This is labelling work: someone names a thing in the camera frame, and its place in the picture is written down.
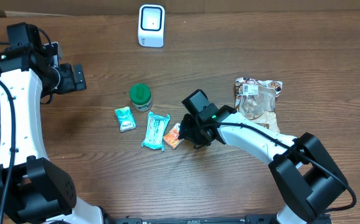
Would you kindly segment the orange tissue packet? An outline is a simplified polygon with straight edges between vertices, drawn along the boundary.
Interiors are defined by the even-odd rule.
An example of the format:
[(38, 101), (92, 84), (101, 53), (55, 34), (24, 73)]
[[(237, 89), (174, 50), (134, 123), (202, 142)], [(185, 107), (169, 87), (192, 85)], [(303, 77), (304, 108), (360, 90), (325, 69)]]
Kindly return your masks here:
[(163, 137), (165, 143), (170, 146), (171, 149), (176, 149), (184, 141), (184, 139), (179, 139), (179, 131), (180, 124), (176, 123)]

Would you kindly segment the light teal wipes pack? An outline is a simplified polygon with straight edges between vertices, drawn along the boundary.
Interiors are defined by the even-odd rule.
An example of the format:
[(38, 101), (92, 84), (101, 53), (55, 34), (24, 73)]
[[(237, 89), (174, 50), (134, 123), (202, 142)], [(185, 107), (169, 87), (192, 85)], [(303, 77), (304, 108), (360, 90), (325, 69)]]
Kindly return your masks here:
[(154, 114), (152, 111), (148, 113), (146, 134), (141, 147), (148, 147), (153, 150), (161, 150), (164, 152), (165, 146), (163, 142), (164, 132), (170, 121), (170, 115), (161, 116)]

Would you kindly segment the clear snack bag brown label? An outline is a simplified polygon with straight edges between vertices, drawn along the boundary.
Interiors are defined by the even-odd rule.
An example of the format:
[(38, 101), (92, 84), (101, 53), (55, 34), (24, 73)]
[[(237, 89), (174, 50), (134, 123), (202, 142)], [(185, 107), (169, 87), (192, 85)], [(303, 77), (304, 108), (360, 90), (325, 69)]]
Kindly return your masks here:
[(282, 88), (281, 81), (240, 77), (234, 85), (235, 109), (252, 122), (280, 133), (275, 105)]

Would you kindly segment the teal tissue packet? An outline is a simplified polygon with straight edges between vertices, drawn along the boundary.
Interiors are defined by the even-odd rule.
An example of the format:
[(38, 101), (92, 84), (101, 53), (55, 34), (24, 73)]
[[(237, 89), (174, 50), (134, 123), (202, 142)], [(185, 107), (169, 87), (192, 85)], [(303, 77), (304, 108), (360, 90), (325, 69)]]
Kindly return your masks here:
[(115, 115), (118, 119), (121, 133), (136, 128), (136, 121), (129, 106), (116, 109)]

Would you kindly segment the green lid jar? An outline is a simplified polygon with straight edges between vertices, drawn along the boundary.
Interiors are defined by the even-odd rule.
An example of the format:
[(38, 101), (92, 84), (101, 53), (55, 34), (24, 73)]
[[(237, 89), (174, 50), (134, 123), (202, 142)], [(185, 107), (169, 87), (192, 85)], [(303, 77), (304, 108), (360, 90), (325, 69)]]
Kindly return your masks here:
[(143, 83), (132, 86), (130, 100), (138, 111), (148, 111), (153, 105), (151, 90)]

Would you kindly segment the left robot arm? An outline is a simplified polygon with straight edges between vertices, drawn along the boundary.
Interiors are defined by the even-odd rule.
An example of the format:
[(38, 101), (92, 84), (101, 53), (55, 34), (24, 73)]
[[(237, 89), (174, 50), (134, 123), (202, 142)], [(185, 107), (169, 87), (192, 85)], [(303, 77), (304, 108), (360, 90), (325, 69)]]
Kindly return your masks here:
[(108, 223), (77, 196), (71, 176), (45, 151), (41, 99), (86, 89), (80, 65), (60, 63), (57, 42), (25, 22), (7, 27), (0, 53), (0, 216), (15, 223)]

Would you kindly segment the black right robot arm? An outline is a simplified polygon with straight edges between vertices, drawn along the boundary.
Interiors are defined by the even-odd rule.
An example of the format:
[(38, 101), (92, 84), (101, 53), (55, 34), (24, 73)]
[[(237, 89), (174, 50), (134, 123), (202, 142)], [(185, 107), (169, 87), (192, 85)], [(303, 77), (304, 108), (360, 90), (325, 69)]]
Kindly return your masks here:
[(351, 188), (321, 141), (310, 133), (297, 138), (253, 123), (231, 106), (211, 103), (197, 89), (182, 101), (187, 109), (179, 137), (195, 149), (212, 141), (235, 146), (270, 169), (285, 206), (274, 215), (246, 215), (246, 223), (331, 223), (331, 204)]

